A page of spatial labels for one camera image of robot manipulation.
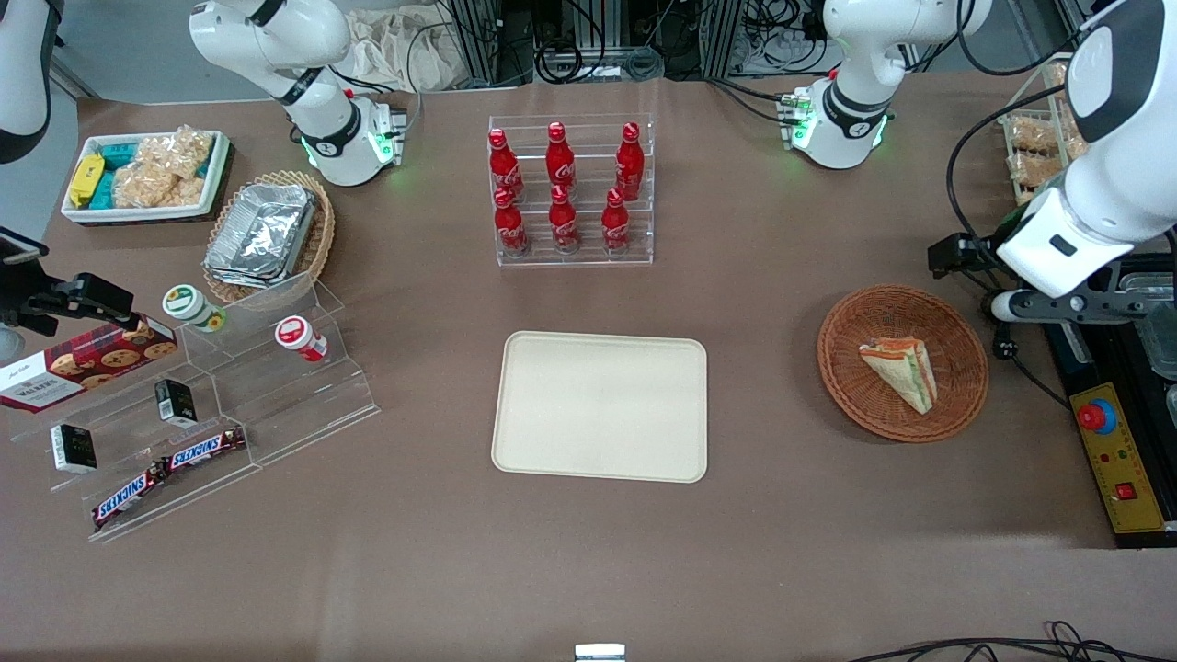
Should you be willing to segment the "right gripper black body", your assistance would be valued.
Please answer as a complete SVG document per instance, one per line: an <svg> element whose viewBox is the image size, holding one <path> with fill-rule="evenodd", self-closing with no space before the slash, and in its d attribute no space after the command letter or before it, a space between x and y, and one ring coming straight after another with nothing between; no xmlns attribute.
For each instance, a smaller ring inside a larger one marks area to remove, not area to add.
<svg viewBox="0 0 1177 662"><path fill-rule="evenodd" d="M29 313L29 299L51 293L54 277L42 269L1 269L1 322L8 327L26 327L34 335L54 336L58 319L51 315Z"/></svg>

